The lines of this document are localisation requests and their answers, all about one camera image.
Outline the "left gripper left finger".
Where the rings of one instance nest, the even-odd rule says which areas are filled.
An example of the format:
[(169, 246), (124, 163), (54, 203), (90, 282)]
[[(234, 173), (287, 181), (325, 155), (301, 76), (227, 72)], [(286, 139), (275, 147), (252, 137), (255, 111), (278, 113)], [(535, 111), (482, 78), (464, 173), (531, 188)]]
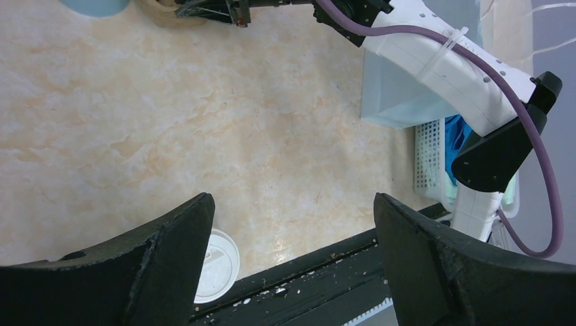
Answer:
[(187, 325), (215, 201), (201, 193), (56, 261), (1, 268), (2, 325)]

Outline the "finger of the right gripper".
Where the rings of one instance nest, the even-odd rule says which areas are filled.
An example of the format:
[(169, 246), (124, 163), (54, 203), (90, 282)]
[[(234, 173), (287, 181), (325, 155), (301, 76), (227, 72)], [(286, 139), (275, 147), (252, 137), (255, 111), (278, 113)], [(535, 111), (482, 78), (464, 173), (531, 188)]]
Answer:
[(177, 10), (178, 18), (204, 18), (238, 27), (251, 23), (248, 1), (195, 0), (185, 1)]

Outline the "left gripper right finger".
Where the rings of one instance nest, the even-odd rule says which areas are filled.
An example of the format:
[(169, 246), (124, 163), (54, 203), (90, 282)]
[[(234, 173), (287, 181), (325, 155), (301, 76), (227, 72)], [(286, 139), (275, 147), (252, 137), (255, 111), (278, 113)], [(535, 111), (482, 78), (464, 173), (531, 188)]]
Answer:
[(388, 194), (374, 221), (400, 325), (574, 325), (575, 267), (506, 251)]

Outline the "white plastic cup lid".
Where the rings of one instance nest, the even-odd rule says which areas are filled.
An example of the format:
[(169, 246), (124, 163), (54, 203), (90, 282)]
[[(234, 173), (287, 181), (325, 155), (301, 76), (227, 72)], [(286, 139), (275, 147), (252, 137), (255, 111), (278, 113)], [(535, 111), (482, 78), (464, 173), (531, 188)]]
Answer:
[(195, 304), (214, 302), (234, 285), (240, 272), (240, 253), (233, 239), (213, 228), (204, 256)]

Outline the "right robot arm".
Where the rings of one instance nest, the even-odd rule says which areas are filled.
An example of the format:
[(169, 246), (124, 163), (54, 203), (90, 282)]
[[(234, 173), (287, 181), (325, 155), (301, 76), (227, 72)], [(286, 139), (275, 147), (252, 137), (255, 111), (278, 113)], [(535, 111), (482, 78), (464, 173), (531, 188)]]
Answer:
[(422, 1), (314, 1), (317, 22), (390, 60), (451, 104), (471, 127), (452, 163), (457, 195), (451, 226), (487, 241), (510, 179), (529, 153), (543, 163), (553, 217), (562, 209), (541, 133), (562, 89), (551, 72), (533, 77), (487, 53)]

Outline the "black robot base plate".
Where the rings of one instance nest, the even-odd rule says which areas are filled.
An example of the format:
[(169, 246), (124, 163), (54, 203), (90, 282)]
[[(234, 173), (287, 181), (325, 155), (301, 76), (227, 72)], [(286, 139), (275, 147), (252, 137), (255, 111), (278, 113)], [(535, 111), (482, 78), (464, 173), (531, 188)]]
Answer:
[(343, 325), (394, 297), (401, 266), (390, 240), (407, 216), (434, 221), (440, 204), (414, 210), (374, 198), (376, 226), (236, 281), (213, 303), (195, 304), (190, 325)]

